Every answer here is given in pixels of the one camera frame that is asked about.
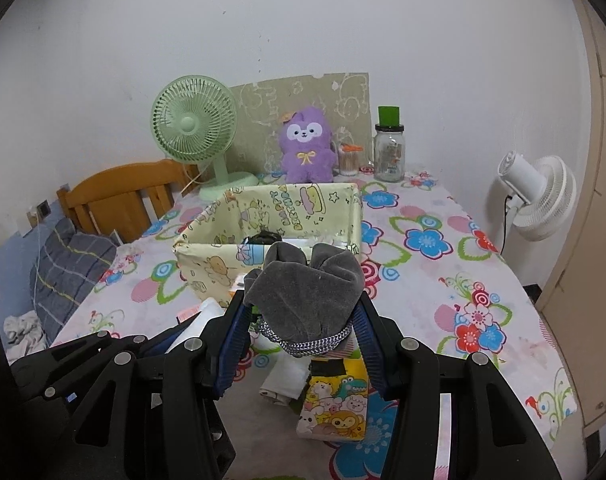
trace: yellow bow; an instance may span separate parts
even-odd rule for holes
[[[300,152],[296,154],[296,158],[303,159],[303,161],[301,162],[301,166],[304,166],[305,164],[311,164],[312,161],[309,160],[311,156],[316,156],[316,152]]]

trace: green fan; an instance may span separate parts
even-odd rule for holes
[[[154,102],[151,123],[154,140],[169,157],[214,165],[216,177],[200,186],[204,200],[216,200],[230,187],[258,184],[251,173],[227,173],[225,151],[236,133],[236,101],[215,79],[187,75],[169,83]]]

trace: black power cord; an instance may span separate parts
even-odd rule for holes
[[[507,200],[512,198],[507,195],[505,197],[505,203],[503,204],[503,245],[500,247],[500,254],[502,255],[503,250],[505,249],[505,240],[507,238]]]

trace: plush toy eye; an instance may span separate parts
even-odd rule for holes
[[[307,133],[312,137],[320,137],[323,134],[323,127],[319,123],[309,123]]]
[[[301,127],[298,126],[298,124],[290,124],[288,126],[288,139],[289,140],[294,140],[296,139],[301,133]]]

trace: fan center cap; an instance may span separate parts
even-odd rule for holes
[[[196,119],[191,116],[185,116],[180,120],[180,129],[183,130],[184,133],[190,134],[196,128]]]

